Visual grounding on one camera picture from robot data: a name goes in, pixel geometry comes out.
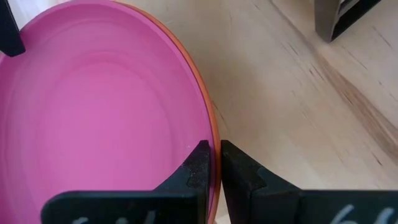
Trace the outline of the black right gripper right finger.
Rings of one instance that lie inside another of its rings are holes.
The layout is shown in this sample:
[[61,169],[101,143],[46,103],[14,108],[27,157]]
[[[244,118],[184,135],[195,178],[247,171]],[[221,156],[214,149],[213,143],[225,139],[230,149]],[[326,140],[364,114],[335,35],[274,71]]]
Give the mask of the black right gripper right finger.
[[231,224],[398,224],[398,190],[303,190],[221,141]]

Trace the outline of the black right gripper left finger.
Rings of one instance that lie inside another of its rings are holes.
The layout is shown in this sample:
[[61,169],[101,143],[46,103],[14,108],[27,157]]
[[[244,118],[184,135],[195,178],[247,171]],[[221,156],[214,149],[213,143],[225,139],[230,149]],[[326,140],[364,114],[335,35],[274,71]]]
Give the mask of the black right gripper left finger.
[[202,140],[154,190],[69,191],[48,200],[41,224],[207,224],[211,149]]

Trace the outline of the orange plastic plate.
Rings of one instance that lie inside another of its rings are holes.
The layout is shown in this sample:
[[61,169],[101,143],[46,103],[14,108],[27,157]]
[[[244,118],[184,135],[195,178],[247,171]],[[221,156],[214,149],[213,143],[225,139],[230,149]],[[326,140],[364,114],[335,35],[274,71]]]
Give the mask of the orange plastic plate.
[[207,221],[207,224],[213,224],[218,209],[218,202],[220,198],[220,188],[221,188],[221,141],[218,130],[218,123],[213,110],[212,100],[209,96],[208,90],[206,89],[205,82],[203,81],[201,74],[197,69],[197,66],[195,65],[195,62],[192,60],[191,56],[189,55],[183,44],[178,40],[178,38],[173,34],[173,32],[170,31],[162,22],[160,22],[157,18],[155,18],[148,12],[139,9],[138,7],[133,6],[132,4],[120,2],[119,0],[116,0],[116,2],[118,4],[124,5],[141,13],[143,16],[145,16],[146,18],[151,20],[155,25],[157,25],[169,37],[169,39],[175,44],[180,53],[183,55],[184,59],[189,64],[189,67],[193,72],[193,75],[198,83],[202,97],[206,104],[206,110],[211,125],[212,140],[214,144],[213,151],[211,153],[212,171],[210,175],[210,196],[208,197],[209,207],[208,207],[208,221]]

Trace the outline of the pink plastic plate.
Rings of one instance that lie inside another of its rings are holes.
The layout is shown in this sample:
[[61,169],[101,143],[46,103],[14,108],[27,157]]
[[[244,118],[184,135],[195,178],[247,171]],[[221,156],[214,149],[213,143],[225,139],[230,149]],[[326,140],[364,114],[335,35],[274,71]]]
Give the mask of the pink plastic plate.
[[152,190],[211,125],[175,44],[141,13],[72,0],[21,30],[0,56],[0,224],[39,224],[72,190]]

